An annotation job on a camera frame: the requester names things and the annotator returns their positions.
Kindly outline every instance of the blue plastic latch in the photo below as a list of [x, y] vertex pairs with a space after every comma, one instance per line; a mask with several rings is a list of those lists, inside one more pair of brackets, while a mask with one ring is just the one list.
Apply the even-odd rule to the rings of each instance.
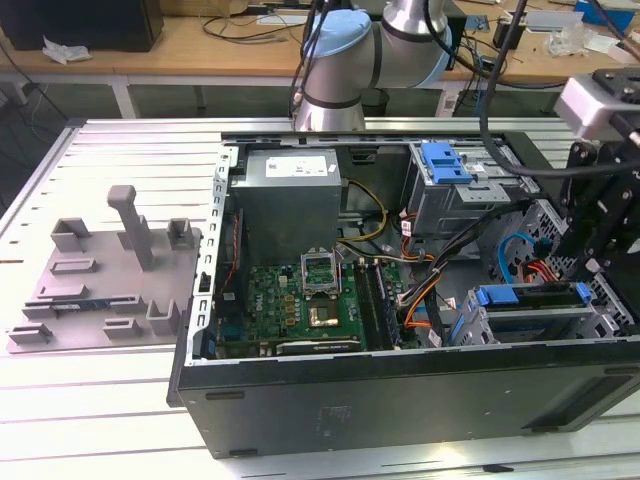
[[422, 161], [431, 169], [436, 184], [471, 183], [460, 163], [460, 155], [448, 143], [423, 143]]
[[489, 295], [487, 295], [487, 292], [484, 291], [484, 288], [479, 288], [478, 290], [476, 290], [476, 298], [478, 299], [478, 303], [483, 307], [485, 305], [489, 305], [489, 303], [491, 302], [491, 300], [489, 299]]
[[591, 289], [587, 286], [586, 283], [578, 282], [576, 283], [576, 292], [580, 295], [580, 298], [584, 302], [585, 305], [588, 305], [593, 298], [593, 293], [591, 293]]
[[484, 291], [485, 295], [489, 297], [489, 303], [491, 303], [491, 305], [513, 305], [514, 303], [520, 303], [513, 287], [509, 285], [489, 285], [482, 287], [480, 291]]
[[460, 315], [458, 317], [458, 321], [456, 322], [455, 326], [451, 330], [451, 333], [449, 334], [449, 339], [447, 340], [448, 345], [451, 345], [453, 343], [453, 341], [456, 338], [456, 335], [458, 335], [458, 332], [460, 332], [462, 325], [464, 325], [464, 315]]

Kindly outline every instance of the ram slot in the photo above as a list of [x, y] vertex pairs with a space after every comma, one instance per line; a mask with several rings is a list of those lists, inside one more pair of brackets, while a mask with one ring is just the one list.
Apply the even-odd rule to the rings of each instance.
[[378, 266], [359, 264], [354, 266], [360, 315], [368, 350], [389, 350], [392, 347], [392, 341], [385, 313], [384, 293], [386, 292], [384, 292], [384, 283], [381, 285], [378, 280], [376, 272]]

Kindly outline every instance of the yellow wire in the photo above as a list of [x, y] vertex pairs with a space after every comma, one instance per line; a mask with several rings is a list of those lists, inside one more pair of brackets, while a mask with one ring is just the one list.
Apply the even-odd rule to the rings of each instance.
[[364, 190], [367, 193], [367, 195], [369, 195], [371, 198], [373, 198], [375, 200], [375, 202], [380, 207], [380, 210], [382, 211], [382, 222], [380, 222], [380, 226], [376, 229], [375, 232], [367, 233], [366, 235], [359, 235], [357, 237], [342, 237], [342, 238], [338, 238], [338, 241], [343, 241], [343, 242], [361, 242], [363, 240], [369, 240], [370, 238], [377, 237], [378, 235], [380, 235], [383, 232], [384, 227], [387, 225], [387, 209], [384, 208], [384, 205], [382, 204], [380, 199], [378, 197], [376, 197], [376, 195], [371, 190], [369, 190], [367, 187], [365, 187], [363, 184], [361, 184], [360, 182], [358, 182], [356, 180], [347, 180], [347, 181], [349, 183], [353, 183], [354, 185], [359, 186], [362, 190]]

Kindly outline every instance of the white worktable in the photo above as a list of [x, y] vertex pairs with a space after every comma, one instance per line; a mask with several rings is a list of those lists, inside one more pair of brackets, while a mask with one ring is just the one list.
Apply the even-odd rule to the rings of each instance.
[[[368, 125], [476, 128], [464, 119]], [[82, 216], [90, 230], [121, 228], [105, 198], [112, 184], [126, 183], [136, 187], [138, 211], [151, 228], [171, 217], [198, 226], [207, 214], [218, 132], [257, 126], [288, 129], [279, 119], [91, 121], [66, 129], [0, 220], [0, 327], [21, 318], [52, 250], [57, 218]], [[492, 126], [526, 131], [556, 165], [572, 141], [554, 120], [501, 119]], [[515, 468], [501, 480], [640, 477], [640, 394], [576, 433], [215, 461], [186, 410], [165, 404], [172, 359], [172, 345], [0, 354], [0, 479], [450, 479], [482, 475], [486, 464]]]

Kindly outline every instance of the open computer tower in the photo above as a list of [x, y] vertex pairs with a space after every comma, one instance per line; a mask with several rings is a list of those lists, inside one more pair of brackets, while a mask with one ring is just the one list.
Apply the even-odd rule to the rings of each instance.
[[573, 431], [640, 385], [633, 287], [472, 132], [222, 139], [169, 393], [216, 458]]

